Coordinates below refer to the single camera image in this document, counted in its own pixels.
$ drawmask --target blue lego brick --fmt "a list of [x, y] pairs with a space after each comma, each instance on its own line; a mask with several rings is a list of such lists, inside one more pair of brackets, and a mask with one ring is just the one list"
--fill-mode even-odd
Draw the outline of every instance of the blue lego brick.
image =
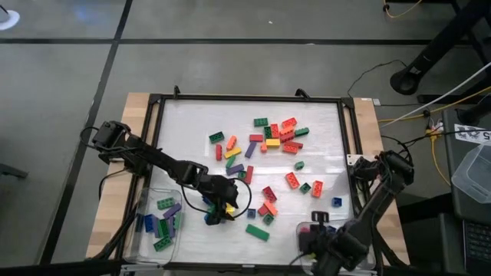
[[247, 217], [255, 219], [255, 209], [247, 209]]
[[254, 149], [255, 149], [255, 145], [256, 145], [256, 144], [257, 144], [256, 142], [251, 142], [251, 143], [249, 144], [249, 147], [247, 148], [247, 150], [246, 150], [246, 152], [245, 152], [245, 157], [247, 157], [247, 158], [251, 158], [252, 153], [254, 153]]
[[341, 207], [343, 206], [343, 199], [334, 197], [332, 198], [332, 207]]
[[227, 171], [227, 176], [230, 176], [230, 175], [232, 175], [234, 173], [238, 173], [238, 172], [240, 172], [242, 170], [244, 170], [244, 165], [242, 165], [242, 164], [239, 164], [237, 166], [233, 166], [232, 168], [226, 170]]

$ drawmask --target cable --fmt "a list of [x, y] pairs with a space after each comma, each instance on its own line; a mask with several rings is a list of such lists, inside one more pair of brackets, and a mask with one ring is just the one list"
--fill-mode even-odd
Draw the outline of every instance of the cable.
[[408, 8], [405, 12], [399, 14], [399, 15], [391, 15], [389, 13], [389, 5], [387, 4], [387, 2], [384, 0], [384, 11], [385, 13], [387, 14], [388, 17], [392, 18], [392, 19], [395, 19], [395, 18], [399, 18], [405, 14], [407, 14], [408, 12], [412, 11], [413, 8], [416, 8], [417, 5], [419, 5], [423, 0], [419, 0], [418, 2], [416, 2], [416, 4], [414, 4], [412, 7]]
[[118, 173], [125, 172], [126, 170], [127, 170], [127, 168], [124, 168], [124, 169], [119, 170], [117, 172], [110, 173], [110, 174], [106, 175], [105, 177], [103, 177], [101, 179], [101, 181], [99, 182], [99, 201], [101, 200], [101, 196], [102, 196], [102, 185], [104, 184], [104, 181], [106, 181], [106, 179], [110, 178], [111, 176], [115, 176]]
[[435, 164], [435, 168], [437, 168], [437, 172], [440, 174], [440, 176], [442, 177], [442, 179], [445, 181], [446, 184], [448, 184], [448, 186], [451, 186], [450, 185], [450, 182], [447, 180], [447, 178], [443, 175], [442, 171], [440, 170], [440, 167], [438, 166], [438, 163], [437, 163], [437, 155], [435, 154], [435, 140], [437, 139], [436, 136], [432, 136], [430, 138], [431, 140], [431, 155], [433, 155], [433, 163]]
[[354, 86], [354, 85], [355, 85], [355, 84], [356, 84], [356, 83], [357, 83], [359, 80], [361, 80], [361, 78], [362, 78], [362, 77], [363, 77], [363, 76], [364, 76], [366, 73], [369, 73], [369, 72], [371, 72], [371, 71], [373, 71], [373, 70], [375, 70], [375, 69], [377, 69], [377, 68], [379, 68], [379, 67], [382, 67], [382, 66], [385, 66], [385, 65], [389, 65], [389, 64], [393, 64], [393, 63], [394, 63], [394, 62], [396, 62], [396, 61], [399, 61], [399, 62], [400, 62], [400, 63], [402, 63], [402, 64], [403, 64], [405, 67], [407, 67], [407, 65], [406, 65], [406, 64], [405, 64], [405, 63], [404, 63], [402, 60], [398, 60], [398, 59], [397, 59], [397, 60], [393, 60], [393, 61], [389, 61], [389, 62], [386, 62], [386, 63], [382, 63], [382, 64], [377, 64], [377, 65], [373, 66], [372, 68], [370, 68], [370, 69], [366, 70], [365, 72], [361, 73], [360, 77], [358, 77], [358, 79], [356, 79], [356, 80], [353, 82], [353, 84], [351, 84], [351, 86], [348, 88], [348, 91], [346, 91], [346, 93], [348, 94], [348, 96], [349, 96], [350, 98], [353, 98], [353, 96], [351, 96], [351, 94], [350, 94], [351, 89], [353, 88], [353, 86]]
[[403, 116], [401, 116], [401, 117], [397, 118], [396, 120], [393, 120], [393, 121], [391, 121], [391, 122], [389, 122], [389, 123], [384, 124], [382, 127], [389, 126], [389, 125], [391, 125], [392, 123], [397, 122], [398, 120], [402, 120], [402, 119], [404, 119], [404, 118], [408, 117], [409, 115], [411, 115], [411, 114], [413, 114], [413, 113], [416, 113], [417, 111], [422, 110], [422, 109], [424, 109], [424, 108], [426, 108], [426, 107], [430, 106], [431, 104], [434, 104], [434, 103], [436, 103], [437, 101], [439, 101], [439, 100], [443, 99], [444, 97], [446, 97], [446, 96], [448, 96], [448, 95], [452, 94], [453, 92], [455, 92], [455, 91], [459, 90], [459, 89], [460, 89], [462, 86], [464, 86], [465, 84], [467, 84], [467, 83], [468, 83], [470, 80], [472, 80], [473, 78], [475, 78], [475, 77], [476, 77], [478, 74], [480, 74], [482, 71], [484, 71], [485, 69], [487, 69], [489, 66], [491, 66], [491, 62], [489, 62], [488, 64], [486, 64], [486, 66], [484, 66], [484, 67], [482, 67], [481, 69], [479, 69], [479, 70], [478, 70], [476, 73], [474, 73], [472, 76], [470, 76], [469, 78], [467, 78], [467, 79], [466, 79], [465, 81], [463, 81], [461, 84], [457, 85], [457, 86], [456, 86], [456, 87], [454, 87], [452, 90], [450, 90], [450, 91], [446, 92], [445, 94], [441, 95], [441, 96], [440, 96], [440, 97], [438, 97], [437, 99], [432, 100], [431, 102], [429, 102], [429, 103], [427, 103], [427, 104], [423, 105], [422, 107], [418, 107], [417, 109], [415, 109], [415, 110], [413, 110], [413, 111], [411, 111], [411, 112], [409, 112], [409, 113], [407, 113], [407, 114], [405, 114], [405, 115], [403, 115]]

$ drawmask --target wooden board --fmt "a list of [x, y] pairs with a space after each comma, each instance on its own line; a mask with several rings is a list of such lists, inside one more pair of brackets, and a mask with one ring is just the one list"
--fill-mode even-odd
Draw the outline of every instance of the wooden board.
[[[132, 129], [132, 133], [140, 136], [145, 113], [147, 111], [149, 94], [130, 93], [128, 94], [126, 106], [124, 108], [121, 121], [126, 123]], [[378, 130], [377, 117], [371, 99], [354, 99], [356, 116], [358, 121], [358, 130], [361, 137], [361, 145], [364, 154], [375, 155], [383, 150], [380, 132]], [[353, 144], [353, 133], [351, 129], [349, 113], [345, 111], [346, 124], [348, 128], [348, 139], [350, 148]], [[156, 118], [152, 116], [150, 130], [147, 142], [150, 143], [153, 135]], [[115, 163], [109, 166], [108, 173], [123, 169], [122, 164]], [[121, 173], [106, 180], [102, 192], [101, 202], [97, 210], [94, 227], [92, 229], [91, 239], [87, 248], [86, 256], [92, 257], [97, 254], [109, 239], [119, 228], [123, 219], [124, 206], [127, 200], [128, 190], [130, 188], [131, 175]], [[377, 226], [378, 230], [389, 244], [390, 248], [395, 251], [397, 256], [404, 262], [409, 263], [407, 257], [406, 244], [402, 228], [400, 226], [397, 207], [393, 203], [387, 210], [387, 213], [381, 219]]]

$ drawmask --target black cable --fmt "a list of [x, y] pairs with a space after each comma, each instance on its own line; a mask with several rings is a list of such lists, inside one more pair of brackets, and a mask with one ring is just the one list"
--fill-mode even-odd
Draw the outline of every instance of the black cable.
[[106, 175], [105, 177], [103, 177], [101, 179], [101, 181], [99, 182], [99, 201], [101, 200], [101, 196], [102, 196], [102, 185], [104, 184], [104, 181], [106, 181], [106, 179], [110, 178], [111, 176], [115, 176], [117, 175], [118, 173], [121, 173], [121, 172], [125, 172], [127, 169], [124, 168], [122, 170], [119, 170], [117, 172], [113, 172], [113, 173], [110, 173], [108, 175]]
[[290, 271], [290, 269], [292, 269], [293, 263], [295, 263], [301, 257], [306, 256], [306, 255], [308, 255], [308, 254], [307, 253], [301, 253], [300, 255], [298, 255], [297, 257], [295, 257], [292, 261], [290, 261], [290, 263], [288, 264], [288, 267], [285, 269], [284, 275], [285, 276], [288, 276], [288, 272]]
[[377, 64], [377, 65], [373, 66], [372, 68], [370, 68], [370, 69], [366, 70], [365, 72], [361, 73], [360, 77], [358, 77], [358, 79], [356, 79], [356, 80], [353, 82], [353, 84], [351, 84], [351, 86], [348, 88], [348, 91], [346, 92], [346, 93], [348, 94], [348, 96], [349, 96], [350, 98], [353, 98], [353, 96], [351, 96], [351, 94], [350, 94], [351, 88], [353, 88], [353, 86], [354, 86], [354, 85], [355, 85], [355, 84], [356, 84], [356, 83], [357, 83], [359, 80], [361, 80], [361, 78], [362, 78], [362, 77], [363, 77], [363, 76], [364, 76], [366, 73], [369, 73], [369, 72], [371, 72], [371, 71], [373, 71], [373, 70], [375, 70], [375, 69], [377, 69], [377, 68], [379, 68], [379, 67], [382, 67], [382, 66], [385, 66], [385, 65], [389, 65], [389, 64], [393, 64], [393, 63], [394, 63], [394, 62], [396, 62], [396, 61], [399, 61], [400, 63], [402, 63], [402, 65], [404, 65], [405, 67], [407, 67], [407, 65], [406, 65], [406, 64], [405, 64], [405, 63], [404, 63], [402, 60], [399, 60], [399, 59], [397, 59], [397, 60], [393, 60], [393, 61], [389, 61], [389, 62], [386, 62], [386, 63], [382, 63], [382, 64]]

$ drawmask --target clear plastic bin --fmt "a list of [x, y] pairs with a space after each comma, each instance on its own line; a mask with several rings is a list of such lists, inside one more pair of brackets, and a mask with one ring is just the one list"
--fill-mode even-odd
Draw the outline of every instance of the clear plastic bin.
[[491, 203], [491, 142], [469, 151], [452, 176], [452, 183], [479, 203]]

